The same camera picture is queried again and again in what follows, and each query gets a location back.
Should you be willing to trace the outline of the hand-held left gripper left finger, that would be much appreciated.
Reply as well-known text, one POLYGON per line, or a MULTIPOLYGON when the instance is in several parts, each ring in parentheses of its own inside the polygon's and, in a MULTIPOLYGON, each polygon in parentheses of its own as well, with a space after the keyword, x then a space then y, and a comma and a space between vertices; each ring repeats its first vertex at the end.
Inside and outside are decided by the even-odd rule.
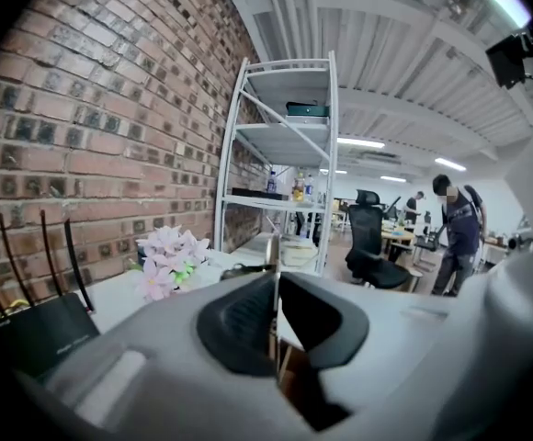
POLYGON ((203 346, 201 309, 247 275, 157 301, 70 354, 43 384, 16 377, 54 440, 305 440, 272 377, 233 374, 203 346))

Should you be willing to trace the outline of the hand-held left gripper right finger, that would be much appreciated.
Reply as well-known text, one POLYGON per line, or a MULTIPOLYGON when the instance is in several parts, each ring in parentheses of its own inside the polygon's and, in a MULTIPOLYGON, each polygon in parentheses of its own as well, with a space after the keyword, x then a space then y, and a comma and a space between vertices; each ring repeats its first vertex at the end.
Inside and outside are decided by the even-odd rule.
POLYGON ((282 284, 356 305, 369 332, 320 373, 346 410, 315 440, 533 440, 533 249, 471 277, 455 298, 286 273, 282 284))

